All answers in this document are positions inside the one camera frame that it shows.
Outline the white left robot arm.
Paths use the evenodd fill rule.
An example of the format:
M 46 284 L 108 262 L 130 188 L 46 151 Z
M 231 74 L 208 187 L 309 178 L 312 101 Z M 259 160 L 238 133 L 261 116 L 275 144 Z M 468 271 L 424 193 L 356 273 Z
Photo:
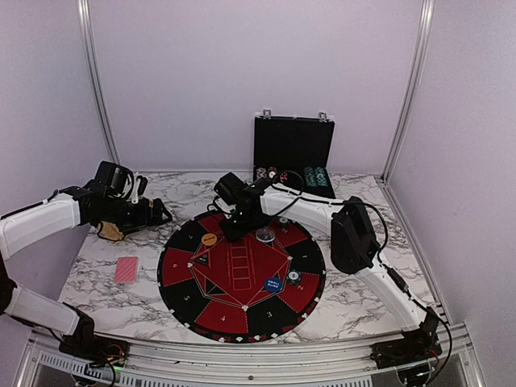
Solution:
M 84 328 L 94 324 L 89 316 L 17 285 L 9 278 L 4 262 L 50 235 L 86 224 L 103 227 L 111 223 L 127 235 L 172 219 L 159 198 L 132 202 L 76 186 L 1 217 L 1 312 L 70 336 L 69 343 L 82 357 L 96 358 L 102 351 L 102 341 Z

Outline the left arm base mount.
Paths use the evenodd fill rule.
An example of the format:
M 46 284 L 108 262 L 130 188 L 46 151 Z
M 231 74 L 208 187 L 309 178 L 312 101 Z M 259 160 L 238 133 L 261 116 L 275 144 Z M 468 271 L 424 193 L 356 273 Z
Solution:
M 107 338 L 94 333 L 94 321 L 81 318 L 71 335 L 62 335 L 59 350 L 65 354 L 92 360 L 95 366 L 105 363 L 124 365 L 129 348 L 128 342 Z

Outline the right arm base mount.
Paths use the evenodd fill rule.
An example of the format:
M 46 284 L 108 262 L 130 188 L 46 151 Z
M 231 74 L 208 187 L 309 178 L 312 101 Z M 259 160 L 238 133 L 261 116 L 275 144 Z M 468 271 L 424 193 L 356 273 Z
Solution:
M 443 353 L 436 334 L 437 321 L 422 323 L 414 331 L 403 331 L 401 339 L 393 339 L 371 346 L 370 359 L 379 369 L 432 359 Z

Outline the blue small blind button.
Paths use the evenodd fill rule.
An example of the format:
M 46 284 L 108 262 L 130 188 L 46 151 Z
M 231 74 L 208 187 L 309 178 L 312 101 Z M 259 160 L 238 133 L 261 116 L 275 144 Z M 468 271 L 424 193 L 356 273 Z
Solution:
M 270 277 L 264 283 L 264 289 L 270 293 L 279 293 L 283 290 L 283 287 L 283 280 L 278 277 Z

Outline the orange big blind button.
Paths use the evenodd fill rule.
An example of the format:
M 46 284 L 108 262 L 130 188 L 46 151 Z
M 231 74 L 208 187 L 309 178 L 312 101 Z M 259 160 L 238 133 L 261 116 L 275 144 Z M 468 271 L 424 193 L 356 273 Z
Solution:
M 218 242 L 218 236 L 215 233 L 206 233 L 201 237 L 201 242 L 207 247 L 214 246 Z

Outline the black triangular all-in marker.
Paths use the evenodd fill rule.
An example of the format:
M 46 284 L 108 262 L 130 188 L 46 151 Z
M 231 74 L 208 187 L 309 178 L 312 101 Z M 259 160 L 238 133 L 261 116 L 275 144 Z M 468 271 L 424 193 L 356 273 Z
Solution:
M 210 268 L 210 253 L 204 252 L 199 256 L 196 256 L 193 261 L 197 264 L 204 265 L 208 268 Z

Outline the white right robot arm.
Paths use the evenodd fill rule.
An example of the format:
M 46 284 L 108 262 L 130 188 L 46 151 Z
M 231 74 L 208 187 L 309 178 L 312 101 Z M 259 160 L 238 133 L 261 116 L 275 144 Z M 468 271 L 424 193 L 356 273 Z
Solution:
M 365 283 L 394 316 L 405 337 L 399 345 L 400 355 L 416 361 L 430 349 L 439 316 L 410 291 L 389 264 L 383 253 L 386 244 L 378 242 L 368 215 L 371 204 L 358 197 L 331 201 L 286 187 L 278 177 L 246 184 L 234 173 L 221 177 L 214 191 L 231 208 L 221 222 L 227 238 L 239 239 L 281 215 L 329 235 L 333 266 Z

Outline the clear acrylic dealer button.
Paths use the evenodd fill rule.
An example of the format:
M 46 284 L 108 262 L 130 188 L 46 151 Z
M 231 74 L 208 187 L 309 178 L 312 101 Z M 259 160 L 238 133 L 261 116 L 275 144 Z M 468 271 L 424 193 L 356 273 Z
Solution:
M 261 243 L 272 243 L 276 239 L 276 233 L 271 227 L 262 227 L 255 233 L 256 239 Z

